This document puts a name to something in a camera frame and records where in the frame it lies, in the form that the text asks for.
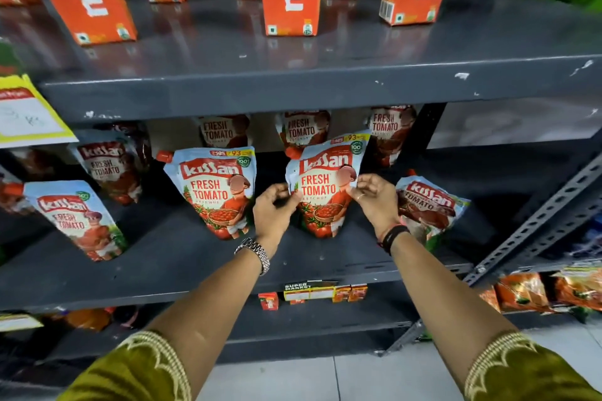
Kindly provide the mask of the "person's right forearm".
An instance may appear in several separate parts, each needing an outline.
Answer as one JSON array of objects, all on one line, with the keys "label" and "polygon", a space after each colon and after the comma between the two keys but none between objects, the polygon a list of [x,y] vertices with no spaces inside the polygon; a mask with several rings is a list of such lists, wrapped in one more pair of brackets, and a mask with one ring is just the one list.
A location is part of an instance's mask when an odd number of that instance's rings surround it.
[{"label": "person's right forearm", "polygon": [[442,360],[463,389],[478,356],[495,338],[517,328],[410,233],[394,239],[391,255]]}]

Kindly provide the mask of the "person's right hand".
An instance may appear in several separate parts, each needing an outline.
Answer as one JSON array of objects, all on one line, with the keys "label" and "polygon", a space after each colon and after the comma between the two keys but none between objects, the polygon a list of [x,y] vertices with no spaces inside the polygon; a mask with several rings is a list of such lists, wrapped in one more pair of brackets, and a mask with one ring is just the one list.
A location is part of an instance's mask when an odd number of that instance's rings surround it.
[{"label": "person's right hand", "polygon": [[401,223],[395,186],[384,178],[382,178],[380,198],[370,202],[357,203],[362,208],[365,217],[372,224],[378,240],[391,226]]}]

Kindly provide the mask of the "silver metal wristwatch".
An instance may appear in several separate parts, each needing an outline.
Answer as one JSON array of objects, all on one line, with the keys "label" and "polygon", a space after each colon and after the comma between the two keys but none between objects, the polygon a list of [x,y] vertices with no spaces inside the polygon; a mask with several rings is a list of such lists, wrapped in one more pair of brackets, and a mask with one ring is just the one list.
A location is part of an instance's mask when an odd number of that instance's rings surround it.
[{"label": "silver metal wristwatch", "polygon": [[245,238],[236,248],[234,255],[237,255],[242,250],[248,250],[254,253],[260,263],[261,263],[261,272],[260,276],[264,276],[270,269],[270,259],[267,255],[267,252],[254,238]]}]

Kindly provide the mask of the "black metal shelf upright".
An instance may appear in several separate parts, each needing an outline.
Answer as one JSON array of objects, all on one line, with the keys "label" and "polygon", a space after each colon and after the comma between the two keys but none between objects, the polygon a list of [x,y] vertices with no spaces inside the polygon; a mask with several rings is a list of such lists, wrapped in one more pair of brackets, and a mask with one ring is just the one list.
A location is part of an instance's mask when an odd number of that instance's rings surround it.
[{"label": "black metal shelf upright", "polygon": [[446,102],[428,103],[422,106],[398,157],[397,162],[404,169],[413,168],[419,157],[425,153],[446,106]]}]

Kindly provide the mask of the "black wrist bangle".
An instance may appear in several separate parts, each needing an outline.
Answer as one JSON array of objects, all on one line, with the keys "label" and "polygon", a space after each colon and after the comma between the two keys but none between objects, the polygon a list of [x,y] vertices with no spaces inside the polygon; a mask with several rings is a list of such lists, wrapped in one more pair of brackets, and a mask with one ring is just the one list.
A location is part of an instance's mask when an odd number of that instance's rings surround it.
[{"label": "black wrist bangle", "polygon": [[393,247],[393,243],[395,239],[404,233],[410,233],[408,227],[403,225],[402,223],[397,223],[387,229],[383,235],[380,237],[378,241],[378,245],[389,255],[391,255],[391,249]]}]

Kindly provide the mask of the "blue packets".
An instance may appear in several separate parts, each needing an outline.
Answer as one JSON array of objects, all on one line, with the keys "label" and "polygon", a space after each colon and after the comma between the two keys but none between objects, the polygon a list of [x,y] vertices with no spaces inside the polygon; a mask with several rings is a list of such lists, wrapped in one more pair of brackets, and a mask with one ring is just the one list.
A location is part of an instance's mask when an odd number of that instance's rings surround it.
[{"label": "blue packets", "polygon": [[602,212],[591,219],[580,238],[568,249],[566,256],[569,258],[602,259]]}]

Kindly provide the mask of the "yellow and white price tag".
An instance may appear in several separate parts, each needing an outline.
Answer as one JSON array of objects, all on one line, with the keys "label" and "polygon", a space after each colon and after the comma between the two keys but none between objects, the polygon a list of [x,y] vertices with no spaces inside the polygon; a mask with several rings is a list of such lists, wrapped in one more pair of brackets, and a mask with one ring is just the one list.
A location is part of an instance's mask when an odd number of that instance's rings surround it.
[{"label": "yellow and white price tag", "polygon": [[28,75],[0,77],[0,149],[77,141]]}]

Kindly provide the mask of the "blue tomato ketchup spout pouch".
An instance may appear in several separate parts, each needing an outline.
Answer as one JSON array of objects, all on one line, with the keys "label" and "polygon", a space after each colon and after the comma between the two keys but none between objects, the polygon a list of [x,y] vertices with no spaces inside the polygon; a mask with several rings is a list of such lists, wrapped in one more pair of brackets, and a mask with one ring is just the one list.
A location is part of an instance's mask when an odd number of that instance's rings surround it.
[{"label": "blue tomato ketchup spout pouch", "polygon": [[348,133],[305,147],[285,171],[290,192],[299,192],[302,227],[317,238],[335,237],[352,202],[371,134]]}]

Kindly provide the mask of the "green embroidered sleeve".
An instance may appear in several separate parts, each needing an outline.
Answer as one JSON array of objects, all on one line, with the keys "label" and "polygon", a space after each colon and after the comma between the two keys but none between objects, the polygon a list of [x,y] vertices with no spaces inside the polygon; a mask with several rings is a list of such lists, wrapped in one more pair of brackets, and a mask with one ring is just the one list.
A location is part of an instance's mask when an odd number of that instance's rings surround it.
[{"label": "green embroidered sleeve", "polygon": [[56,401],[193,401],[184,366],[159,333],[139,331],[83,371]]},{"label": "green embroidered sleeve", "polygon": [[521,332],[497,336],[474,360],[465,401],[602,401],[602,393],[557,353]]}]

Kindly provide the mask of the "orange snack packet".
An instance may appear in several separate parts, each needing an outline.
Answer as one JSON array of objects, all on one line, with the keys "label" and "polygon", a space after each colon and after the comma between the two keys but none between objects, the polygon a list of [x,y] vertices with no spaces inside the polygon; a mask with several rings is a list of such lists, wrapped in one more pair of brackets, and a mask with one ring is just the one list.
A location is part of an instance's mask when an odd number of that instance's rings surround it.
[{"label": "orange snack packet", "polygon": [[556,272],[553,278],[558,302],[602,313],[602,266],[569,267]]},{"label": "orange snack packet", "polygon": [[500,278],[494,286],[503,311],[553,312],[538,273],[516,273]]}]

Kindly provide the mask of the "grey perforated metal brace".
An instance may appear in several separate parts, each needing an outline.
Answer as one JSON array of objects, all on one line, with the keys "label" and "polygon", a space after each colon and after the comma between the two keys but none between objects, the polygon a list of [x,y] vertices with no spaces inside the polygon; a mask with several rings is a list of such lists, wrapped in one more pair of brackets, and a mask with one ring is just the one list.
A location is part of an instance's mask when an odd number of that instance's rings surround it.
[{"label": "grey perforated metal brace", "polygon": [[486,257],[463,279],[481,288],[517,272],[544,250],[575,230],[602,206],[602,145],[576,154],[537,192]]}]

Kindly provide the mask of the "group of tomato ketchup pouches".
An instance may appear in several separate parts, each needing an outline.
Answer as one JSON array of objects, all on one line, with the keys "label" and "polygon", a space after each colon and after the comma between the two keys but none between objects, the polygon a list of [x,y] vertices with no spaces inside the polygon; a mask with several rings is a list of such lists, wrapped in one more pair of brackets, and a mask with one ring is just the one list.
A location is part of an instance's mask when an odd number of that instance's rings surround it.
[{"label": "group of tomato ketchup pouches", "polygon": [[[395,162],[415,116],[412,106],[372,111],[367,121],[370,141],[376,140],[389,165]],[[328,138],[328,122],[329,112],[323,110],[279,115],[275,126],[287,157],[296,159],[305,147],[335,138]],[[207,142],[206,147],[159,151],[155,157],[164,163],[164,172],[178,193],[221,240],[249,232],[247,215],[255,199],[258,172],[254,147],[246,140],[229,140],[231,134],[227,132],[220,142]],[[81,131],[78,137],[70,149],[89,176],[119,203],[138,203],[141,157],[134,150],[133,137],[101,130]],[[424,230],[429,249],[470,204],[415,174],[402,177],[396,192],[401,223],[413,222]],[[19,183],[8,172],[0,172],[0,207],[15,213],[32,209],[95,262],[112,260],[129,248],[115,219],[86,181]]]}]

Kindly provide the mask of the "green embroidered right sleeve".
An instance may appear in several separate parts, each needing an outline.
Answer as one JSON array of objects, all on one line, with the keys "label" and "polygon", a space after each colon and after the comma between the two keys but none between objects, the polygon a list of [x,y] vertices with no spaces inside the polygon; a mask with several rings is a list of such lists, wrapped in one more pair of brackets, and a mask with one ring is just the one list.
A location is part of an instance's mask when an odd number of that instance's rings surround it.
[{"label": "green embroidered right sleeve", "polygon": [[602,393],[557,353],[521,332],[497,336],[474,360],[465,401],[602,401]]}]

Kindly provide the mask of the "person's left hand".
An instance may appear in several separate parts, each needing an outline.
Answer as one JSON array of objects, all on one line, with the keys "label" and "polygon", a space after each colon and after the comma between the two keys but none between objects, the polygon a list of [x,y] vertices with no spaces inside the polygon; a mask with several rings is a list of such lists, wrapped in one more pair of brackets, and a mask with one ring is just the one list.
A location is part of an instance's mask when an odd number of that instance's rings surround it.
[{"label": "person's left hand", "polygon": [[257,197],[253,206],[255,239],[263,246],[269,259],[273,258],[290,224],[291,216],[283,215],[281,211],[282,204],[290,194],[288,184],[273,184]]}]

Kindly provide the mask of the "person's left forearm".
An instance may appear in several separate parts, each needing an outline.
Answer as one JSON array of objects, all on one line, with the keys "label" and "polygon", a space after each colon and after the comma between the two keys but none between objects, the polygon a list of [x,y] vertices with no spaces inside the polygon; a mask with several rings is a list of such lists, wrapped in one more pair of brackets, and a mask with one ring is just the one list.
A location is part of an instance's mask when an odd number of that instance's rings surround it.
[{"label": "person's left forearm", "polygon": [[214,368],[261,272],[258,255],[243,247],[150,323],[149,329],[169,342],[182,363],[192,401]]}]

